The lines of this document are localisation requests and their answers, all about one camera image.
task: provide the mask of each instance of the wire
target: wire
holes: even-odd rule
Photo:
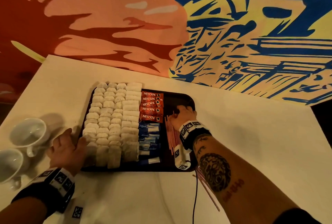
[[[195,173],[196,173],[196,195],[195,195],[195,202],[193,204],[193,219],[195,216],[195,207],[196,207],[196,200],[197,200],[197,189],[198,189],[198,176],[197,176],[197,171],[195,169]]]

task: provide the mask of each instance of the ceramic mug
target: ceramic mug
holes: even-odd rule
[[[10,141],[19,148],[26,147],[27,155],[37,155],[40,146],[50,137],[46,123],[39,118],[27,118],[16,125],[10,133]]]
[[[6,149],[0,151],[0,184],[10,182],[11,189],[21,187],[21,175],[30,165],[26,154],[17,149]]]

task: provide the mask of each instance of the wall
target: wall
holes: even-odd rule
[[[332,96],[332,0],[0,3],[2,102],[48,54],[301,105]]]

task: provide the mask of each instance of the hand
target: hand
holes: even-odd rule
[[[185,122],[196,120],[197,112],[193,111],[192,107],[188,106],[186,108],[183,105],[179,105],[177,108],[180,110],[180,113],[170,117],[174,129],[179,130]]]
[[[77,146],[71,139],[72,129],[66,129],[64,133],[54,139],[53,146],[47,150],[51,159],[49,167],[65,168],[75,176],[82,168],[86,155],[86,140],[81,137]]]

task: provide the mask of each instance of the forearm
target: forearm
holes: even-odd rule
[[[285,210],[297,207],[266,176],[212,136],[197,137],[193,150],[232,224],[272,223]]]
[[[3,224],[42,224],[46,216],[46,206],[42,201],[26,197],[14,201],[0,212]]]

